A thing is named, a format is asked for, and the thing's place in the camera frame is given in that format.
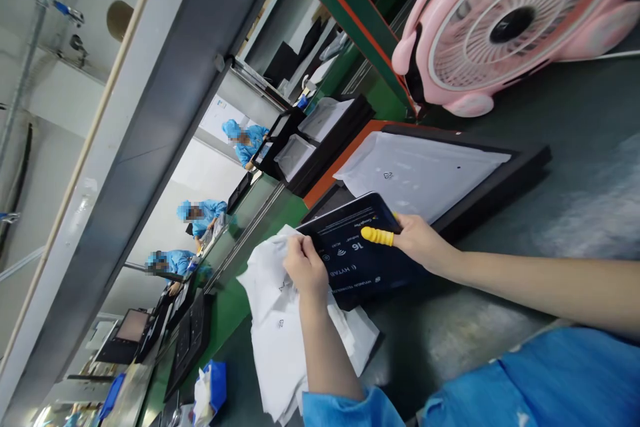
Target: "blue work uniform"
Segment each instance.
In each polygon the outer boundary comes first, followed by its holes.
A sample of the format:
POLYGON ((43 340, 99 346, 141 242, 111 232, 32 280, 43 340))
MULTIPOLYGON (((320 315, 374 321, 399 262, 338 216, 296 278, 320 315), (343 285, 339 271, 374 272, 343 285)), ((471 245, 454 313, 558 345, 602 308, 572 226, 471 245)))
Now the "blue work uniform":
MULTIPOLYGON (((405 427, 382 390, 365 394, 357 402, 305 392, 305 427, 405 427)), ((552 330, 444 384, 422 425, 640 425, 640 347, 590 328, 552 330)))
POLYGON ((151 266, 164 258, 167 260, 167 264, 169 265, 167 272, 184 276, 187 273, 187 268, 189 267, 189 259, 193 256, 195 256, 195 254, 190 250, 169 250, 167 252, 162 252, 160 256, 157 256, 156 254, 150 255, 149 259, 147 259, 147 265, 151 266))
MULTIPOLYGON (((235 146, 235 154, 238 156, 238 159, 240 159, 240 163, 242 164, 242 167, 245 167, 247 163, 251 161, 251 159, 253 158, 255 153, 258 151, 258 149, 260 149, 260 145, 262 144, 263 137, 269 134, 269 129, 259 125, 252 125, 250 127, 247 127, 243 132, 247 136, 249 136, 249 139, 251 140, 251 144, 246 145, 246 144, 238 143, 235 146)), ((266 153, 267 153, 266 149, 263 149, 263 152, 261 153, 261 155, 266 153)))
POLYGON ((71 417, 67 420, 64 427, 76 427, 78 425, 78 420, 80 420, 80 412, 76 412, 72 414, 71 417))
POLYGON ((220 217, 220 214, 227 212, 227 203, 224 201, 214 201, 207 199, 198 203, 198 207, 202 210, 203 218, 192 220, 193 238, 202 237, 207 232, 207 227, 211 221, 220 217))

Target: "blue hairnet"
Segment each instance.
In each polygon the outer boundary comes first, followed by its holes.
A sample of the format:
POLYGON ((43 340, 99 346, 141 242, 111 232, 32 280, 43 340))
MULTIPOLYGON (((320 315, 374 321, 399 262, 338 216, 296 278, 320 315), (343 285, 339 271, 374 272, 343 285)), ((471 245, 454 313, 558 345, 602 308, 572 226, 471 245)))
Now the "blue hairnet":
POLYGON ((147 267, 152 268, 153 266, 155 266, 156 262, 160 262, 166 259, 167 257, 165 256, 164 252, 156 250, 155 252, 152 252, 149 257, 147 257, 147 267))
POLYGON ((222 124, 222 130, 225 131, 225 134, 230 139, 237 139, 242 133, 240 126, 233 119, 229 119, 227 122, 222 124))
POLYGON ((187 216, 189 215, 189 210, 191 209, 191 203, 189 201, 184 201, 182 204, 178 206, 176 213, 181 220, 187 220, 187 216))

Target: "person's right hand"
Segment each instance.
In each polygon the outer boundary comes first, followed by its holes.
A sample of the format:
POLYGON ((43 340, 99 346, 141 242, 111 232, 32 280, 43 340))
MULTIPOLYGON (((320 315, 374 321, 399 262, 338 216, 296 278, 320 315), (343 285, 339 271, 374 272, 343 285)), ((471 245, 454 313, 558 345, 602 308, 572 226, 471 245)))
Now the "person's right hand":
POLYGON ((180 282, 174 282, 171 284, 171 287, 169 287, 169 296, 174 297, 177 295, 177 293, 180 292, 181 287, 182 284, 180 282))
POLYGON ((434 274, 445 274, 460 262, 461 252, 417 215, 396 214, 402 227, 393 245, 434 274))
POLYGON ((311 237, 289 237, 284 266, 301 298, 327 302, 329 275, 311 237))

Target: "tablet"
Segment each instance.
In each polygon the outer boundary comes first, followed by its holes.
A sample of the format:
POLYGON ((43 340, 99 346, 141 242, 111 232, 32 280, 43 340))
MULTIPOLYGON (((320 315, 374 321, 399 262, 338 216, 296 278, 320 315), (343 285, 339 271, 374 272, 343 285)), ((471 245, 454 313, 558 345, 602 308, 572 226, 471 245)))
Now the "tablet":
POLYGON ((378 292, 428 276, 427 271, 395 247, 362 238, 364 226, 399 234, 400 224, 378 193, 365 194, 297 230, 313 240, 329 273, 337 304, 351 310, 378 292))

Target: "person's left hand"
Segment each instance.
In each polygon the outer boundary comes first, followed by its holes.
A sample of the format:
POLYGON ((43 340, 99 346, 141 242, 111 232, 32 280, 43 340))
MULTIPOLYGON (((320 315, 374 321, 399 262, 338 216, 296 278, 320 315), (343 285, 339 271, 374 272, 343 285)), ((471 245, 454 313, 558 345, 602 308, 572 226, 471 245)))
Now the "person's left hand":
POLYGON ((178 292, 180 292, 181 287, 182 284, 180 282, 174 282, 173 284, 171 284, 171 287, 169 287, 169 296, 176 296, 178 292))
POLYGON ((325 263, 315 251, 311 237, 289 237, 284 266, 300 299, 326 303, 329 290, 329 275, 325 263))

